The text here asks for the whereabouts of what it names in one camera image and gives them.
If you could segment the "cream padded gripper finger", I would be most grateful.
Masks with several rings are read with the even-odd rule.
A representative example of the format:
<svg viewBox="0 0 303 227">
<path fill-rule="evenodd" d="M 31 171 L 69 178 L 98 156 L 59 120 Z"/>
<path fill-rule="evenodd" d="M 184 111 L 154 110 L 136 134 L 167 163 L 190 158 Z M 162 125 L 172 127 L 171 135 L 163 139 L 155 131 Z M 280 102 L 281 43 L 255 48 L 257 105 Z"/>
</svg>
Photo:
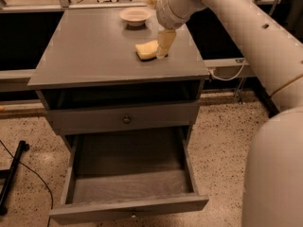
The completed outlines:
<svg viewBox="0 0 303 227">
<path fill-rule="evenodd" d="M 172 46 L 175 37 L 176 37 L 175 30 L 164 29 L 158 32 L 158 36 L 157 36 L 158 47 L 156 52 L 157 59 L 161 60 L 168 55 L 169 49 Z"/>
</svg>

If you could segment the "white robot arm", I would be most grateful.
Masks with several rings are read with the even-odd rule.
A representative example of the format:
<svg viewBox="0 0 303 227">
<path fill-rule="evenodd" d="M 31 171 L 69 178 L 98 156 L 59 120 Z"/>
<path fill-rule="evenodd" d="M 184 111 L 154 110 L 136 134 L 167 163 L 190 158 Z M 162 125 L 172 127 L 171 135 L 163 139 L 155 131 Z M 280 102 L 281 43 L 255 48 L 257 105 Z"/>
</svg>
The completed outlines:
<svg viewBox="0 0 303 227">
<path fill-rule="evenodd" d="M 253 0 L 145 2 L 166 29 L 216 14 L 279 110 L 249 149 L 241 227 L 303 227 L 303 44 Z"/>
</svg>

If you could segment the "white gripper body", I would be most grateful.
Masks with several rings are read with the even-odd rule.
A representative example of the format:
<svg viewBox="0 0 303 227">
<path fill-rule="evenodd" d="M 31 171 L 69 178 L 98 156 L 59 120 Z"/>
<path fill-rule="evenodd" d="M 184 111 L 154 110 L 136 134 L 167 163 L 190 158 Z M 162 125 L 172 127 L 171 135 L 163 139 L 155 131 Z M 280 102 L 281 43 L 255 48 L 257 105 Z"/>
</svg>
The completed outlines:
<svg viewBox="0 0 303 227">
<path fill-rule="evenodd" d="M 166 29 L 178 29 L 197 11 L 205 9 L 199 0 L 157 0 L 156 17 Z"/>
</svg>

